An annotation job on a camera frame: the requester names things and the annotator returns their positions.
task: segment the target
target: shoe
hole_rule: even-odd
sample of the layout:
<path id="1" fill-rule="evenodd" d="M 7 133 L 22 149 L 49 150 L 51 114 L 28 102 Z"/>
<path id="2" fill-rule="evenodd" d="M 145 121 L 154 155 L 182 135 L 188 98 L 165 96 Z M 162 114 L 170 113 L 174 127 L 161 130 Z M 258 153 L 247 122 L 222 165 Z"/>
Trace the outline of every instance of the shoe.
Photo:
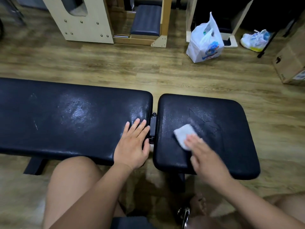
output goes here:
<path id="1" fill-rule="evenodd" d="M 244 34 L 240 40 L 240 44 L 252 51 L 261 52 L 270 39 L 270 33 L 267 30 L 261 32 L 255 30 L 254 34 Z"/>

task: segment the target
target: hand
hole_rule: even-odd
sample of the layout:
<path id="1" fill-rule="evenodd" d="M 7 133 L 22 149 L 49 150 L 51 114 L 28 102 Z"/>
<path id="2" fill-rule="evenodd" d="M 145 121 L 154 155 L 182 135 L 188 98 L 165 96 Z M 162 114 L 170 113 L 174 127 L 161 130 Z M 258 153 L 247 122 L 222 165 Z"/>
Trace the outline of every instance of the hand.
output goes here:
<path id="1" fill-rule="evenodd" d="M 184 143 L 192 150 L 191 163 L 195 172 L 211 187 L 225 187 L 232 177 L 221 158 L 196 134 L 187 135 Z"/>
<path id="2" fill-rule="evenodd" d="M 141 167 L 149 155 L 149 139 L 143 141 L 150 130 L 150 126 L 145 127 L 146 120 L 139 125 L 140 119 L 136 119 L 129 129 L 129 122 L 126 123 L 122 137 L 117 144 L 113 160 L 115 164 L 128 165 L 132 170 Z"/>

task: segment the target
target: black leather upholstery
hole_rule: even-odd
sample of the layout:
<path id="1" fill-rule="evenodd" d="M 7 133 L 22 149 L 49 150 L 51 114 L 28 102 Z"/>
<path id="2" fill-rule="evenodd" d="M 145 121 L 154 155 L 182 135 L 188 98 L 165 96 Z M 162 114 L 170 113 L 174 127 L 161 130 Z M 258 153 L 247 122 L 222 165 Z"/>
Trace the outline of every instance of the black leather upholstery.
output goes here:
<path id="1" fill-rule="evenodd" d="M 138 90 L 0 78 L 0 153 L 112 165 L 127 121 L 150 121 Z"/>
<path id="2" fill-rule="evenodd" d="M 161 11 L 158 5 L 139 5 L 130 34 L 159 36 Z"/>
<path id="3" fill-rule="evenodd" d="M 233 100 L 164 94 L 158 102 L 153 162 L 162 171 L 194 174 L 191 152 L 183 150 L 173 131 L 191 124 L 214 149 L 236 179 L 260 173 L 256 150 L 242 106 Z"/>

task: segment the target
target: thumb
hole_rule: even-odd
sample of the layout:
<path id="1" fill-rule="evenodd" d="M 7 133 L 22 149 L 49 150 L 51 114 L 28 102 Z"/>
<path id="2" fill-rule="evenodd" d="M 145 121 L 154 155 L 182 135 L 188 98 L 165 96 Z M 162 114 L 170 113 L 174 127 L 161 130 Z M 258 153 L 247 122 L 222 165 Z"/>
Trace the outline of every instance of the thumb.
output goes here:
<path id="1" fill-rule="evenodd" d="M 193 166 L 195 172 L 198 173 L 200 164 L 199 164 L 198 159 L 195 156 L 191 156 L 191 163 L 192 163 L 192 166 Z"/>
<path id="2" fill-rule="evenodd" d="M 143 154 L 146 158 L 148 158 L 149 150 L 150 150 L 150 144 L 149 144 L 149 139 L 147 138 L 144 141 L 144 147 L 143 147 Z"/>

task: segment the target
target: scratch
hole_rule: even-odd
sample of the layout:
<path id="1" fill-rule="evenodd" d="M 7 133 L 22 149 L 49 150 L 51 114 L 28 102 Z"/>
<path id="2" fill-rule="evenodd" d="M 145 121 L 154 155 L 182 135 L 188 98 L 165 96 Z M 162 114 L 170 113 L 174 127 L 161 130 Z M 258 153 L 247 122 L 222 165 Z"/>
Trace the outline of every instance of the scratch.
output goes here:
<path id="1" fill-rule="evenodd" d="M 35 124 L 35 127 L 36 127 L 37 131 L 38 131 L 38 128 L 37 128 L 37 125 L 36 125 L 35 121 L 34 121 L 34 124 Z"/>

